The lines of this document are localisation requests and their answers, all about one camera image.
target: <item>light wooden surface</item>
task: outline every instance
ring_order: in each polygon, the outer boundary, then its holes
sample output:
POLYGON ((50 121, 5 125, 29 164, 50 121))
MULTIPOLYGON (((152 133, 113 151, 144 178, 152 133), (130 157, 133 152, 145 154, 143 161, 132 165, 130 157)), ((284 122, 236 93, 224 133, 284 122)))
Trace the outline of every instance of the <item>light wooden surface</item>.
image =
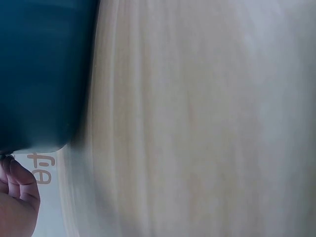
POLYGON ((316 236, 315 23, 315 0, 101 1, 69 235, 316 236))

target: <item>dark teal object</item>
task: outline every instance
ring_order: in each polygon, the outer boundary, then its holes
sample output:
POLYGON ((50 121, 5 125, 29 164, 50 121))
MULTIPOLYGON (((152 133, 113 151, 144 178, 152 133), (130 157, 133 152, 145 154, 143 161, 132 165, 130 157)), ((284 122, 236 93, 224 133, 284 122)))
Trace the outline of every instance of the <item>dark teal object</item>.
POLYGON ((97 0, 0 0, 0 154, 52 152, 78 124, 97 0))

